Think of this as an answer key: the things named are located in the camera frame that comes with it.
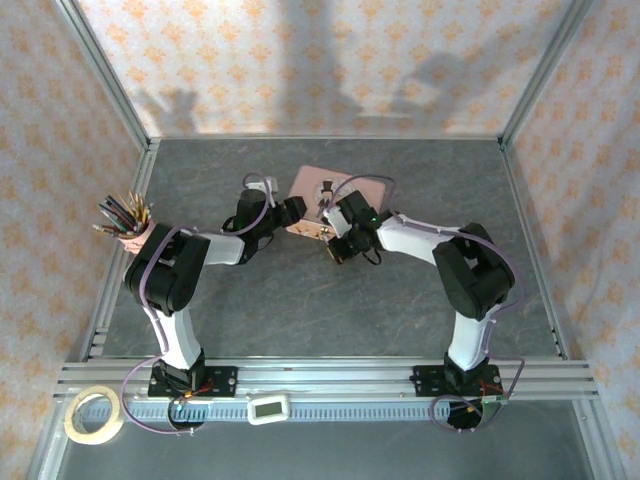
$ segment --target floral wallpaper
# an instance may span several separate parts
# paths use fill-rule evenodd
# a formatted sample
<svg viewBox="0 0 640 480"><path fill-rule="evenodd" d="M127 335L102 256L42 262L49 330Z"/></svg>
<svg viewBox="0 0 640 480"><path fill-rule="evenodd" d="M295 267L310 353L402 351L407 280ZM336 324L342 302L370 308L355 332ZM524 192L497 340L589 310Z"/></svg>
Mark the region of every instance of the floral wallpaper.
<svg viewBox="0 0 640 480"><path fill-rule="evenodd" d="M79 0L151 136L496 136L570 0Z"/></svg>
<svg viewBox="0 0 640 480"><path fill-rule="evenodd" d="M139 152L55 2L0 9L0 477L22 479L109 241L91 223Z"/></svg>
<svg viewBox="0 0 640 480"><path fill-rule="evenodd" d="M575 355L640 478L640 3L597 1L515 142Z"/></svg>

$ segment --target digital display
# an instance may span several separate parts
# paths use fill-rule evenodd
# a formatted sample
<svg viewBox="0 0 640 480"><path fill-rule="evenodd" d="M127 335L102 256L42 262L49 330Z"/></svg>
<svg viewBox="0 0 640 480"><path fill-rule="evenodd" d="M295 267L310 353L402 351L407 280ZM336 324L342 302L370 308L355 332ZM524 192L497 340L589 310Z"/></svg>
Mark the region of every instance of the digital display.
<svg viewBox="0 0 640 480"><path fill-rule="evenodd" d="M282 413L282 403L266 403L264 405L255 405L256 418L267 417L269 415L277 415Z"/></svg>

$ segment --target pencil holder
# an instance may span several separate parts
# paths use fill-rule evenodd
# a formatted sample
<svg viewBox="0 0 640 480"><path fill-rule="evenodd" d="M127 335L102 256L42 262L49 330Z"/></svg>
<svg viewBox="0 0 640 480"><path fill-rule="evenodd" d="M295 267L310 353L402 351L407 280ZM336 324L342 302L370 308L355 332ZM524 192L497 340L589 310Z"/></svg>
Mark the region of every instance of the pencil holder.
<svg viewBox="0 0 640 480"><path fill-rule="evenodd" d="M120 240L120 242L122 242L122 244L124 245L125 252L131 252L134 255L137 255L138 253L140 253L140 249L149 238L149 235L151 235L151 232L153 231L153 228L155 226L156 226L155 222L153 220L149 220L149 223L147 224L147 228L145 228L145 230L137 237L119 238L118 240Z"/></svg>

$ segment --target small white device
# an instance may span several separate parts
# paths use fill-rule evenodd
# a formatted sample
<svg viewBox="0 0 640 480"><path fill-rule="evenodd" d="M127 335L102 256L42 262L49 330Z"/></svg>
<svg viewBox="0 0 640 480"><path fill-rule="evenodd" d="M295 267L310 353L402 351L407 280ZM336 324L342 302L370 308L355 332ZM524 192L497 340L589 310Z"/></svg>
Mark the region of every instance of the small white device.
<svg viewBox="0 0 640 480"><path fill-rule="evenodd" d="M291 406L286 395L270 395L253 398L247 402L251 425L282 422L291 416Z"/></svg>

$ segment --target tape roll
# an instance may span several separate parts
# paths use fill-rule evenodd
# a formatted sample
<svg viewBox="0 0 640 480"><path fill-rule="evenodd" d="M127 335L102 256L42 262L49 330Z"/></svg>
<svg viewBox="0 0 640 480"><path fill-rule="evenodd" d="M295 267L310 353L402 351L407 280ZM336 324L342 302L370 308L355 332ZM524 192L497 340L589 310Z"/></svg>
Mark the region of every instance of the tape roll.
<svg viewBox="0 0 640 480"><path fill-rule="evenodd" d="M88 433L82 424L78 410L83 405L96 398L105 397L111 403L111 415L106 423L95 432ZM71 440L84 445L100 445L111 440L124 424L124 412L120 405L118 394L104 385L96 385L81 391L71 401L64 416L64 430Z"/></svg>

